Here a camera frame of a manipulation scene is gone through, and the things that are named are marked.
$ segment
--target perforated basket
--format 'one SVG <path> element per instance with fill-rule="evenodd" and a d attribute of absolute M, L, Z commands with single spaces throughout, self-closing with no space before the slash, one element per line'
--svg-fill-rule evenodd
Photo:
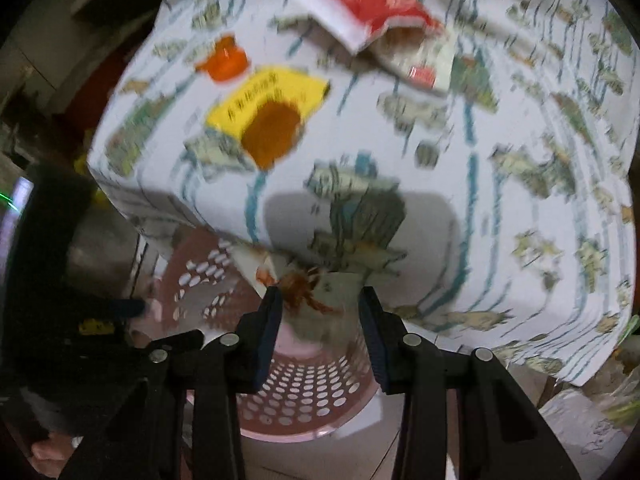
<path fill-rule="evenodd" d="M 258 309 L 260 297 L 234 267 L 231 251 L 230 242 L 198 229 L 174 252 L 159 290 L 167 329 L 179 332 L 181 321 L 195 314 L 201 317 L 199 328 L 204 332 L 232 332 L 242 314 Z M 180 310 L 178 302 L 190 287 L 224 280 L 232 280 L 233 286 L 210 304 L 198 306 L 197 313 Z M 302 442 L 326 435 L 354 417 L 378 389 L 360 332 L 341 356 L 323 348 L 309 355 L 305 348 L 298 357 L 286 342 L 286 332 L 281 326 L 276 349 L 287 348 L 287 354 L 274 352 L 270 374 L 260 391 L 238 395 L 244 436 Z"/>

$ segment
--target yellow packet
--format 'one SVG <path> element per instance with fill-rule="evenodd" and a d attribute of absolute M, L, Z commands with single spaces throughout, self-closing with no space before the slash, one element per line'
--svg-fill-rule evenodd
<path fill-rule="evenodd" d="M 207 126 L 240 140 L 258 109 L 266 101 L 295 106 L 305 121 L 318 108 L 329 90 L 329 82 L 281 66 L 257 70 L 231 97 L 215 106 Z"/>

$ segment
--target tablecloth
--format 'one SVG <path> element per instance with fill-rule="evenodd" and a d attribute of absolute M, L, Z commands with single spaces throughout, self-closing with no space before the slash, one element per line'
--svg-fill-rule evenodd
<path fill-rule="evenodd" d="M 447 96 L 351 59 L 293 0 L 165 0 L 90 170 L 151 241 L 206 224 L 359 272 L 415 326 L 580 385 L 630 315 L 638 47 L 607 0 L 421 1 L 460 33 Z M 331 84 L 269 171 L 205 126 L 244 80 L 194 70 L 227 31 L 254 68 Z"/>

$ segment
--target metal rivet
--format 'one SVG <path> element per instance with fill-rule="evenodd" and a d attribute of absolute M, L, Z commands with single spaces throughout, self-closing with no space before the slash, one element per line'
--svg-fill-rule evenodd
<path fill-rule="evenodd" d="M 476 349 L 476 357 L 481 361 L 489 362 L 494 358 L 494 353 L 488 348 L 478 348 Z"/>
<path fill-rule="evenodd" d="M 162 350 L 161 348 L 157 348 L 156 350 L 151 352 L 151 354 L 149 354 L 149 359 L 151 359 L 151 361 L 154 363 L 161 363 L 162 361 L 167 359 L 167 357 L 169 357 L 169 354 L 166 352 L 166 350 Z"/>
<path fill-rule="evenodd" d="M 240 337 L 234 332 L 228 332 L 225 335 L 220 336 L 220 344 L 223 344 L 224 346 L 233 346 L 238 344 L 239 341 Z"/>
<path fill-rule="evenodd" d="M 405 334 L 402 342 L 408 346 L 418 346 L 422 342 L 422 338 L 417 334 Z"/>

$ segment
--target yellow object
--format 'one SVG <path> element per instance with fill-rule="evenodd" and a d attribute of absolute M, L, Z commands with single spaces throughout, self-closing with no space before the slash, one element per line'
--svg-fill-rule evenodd
<path fill-rule="evenodd" d="M 221 105 L 212 108 L 207 126 L 242 139 L 258 109 L 267 101 L 293 106 L 305 121 L 318 108 L 329 90 L 329 82 L 286 67 L 257 70 Z"/>
<path fill-rule="evenodd" d="M 78 330 L 81 335 L 111 335 L 116 329 L 111 321 L 100 321 L 99 319 L 85 319 Z"/>

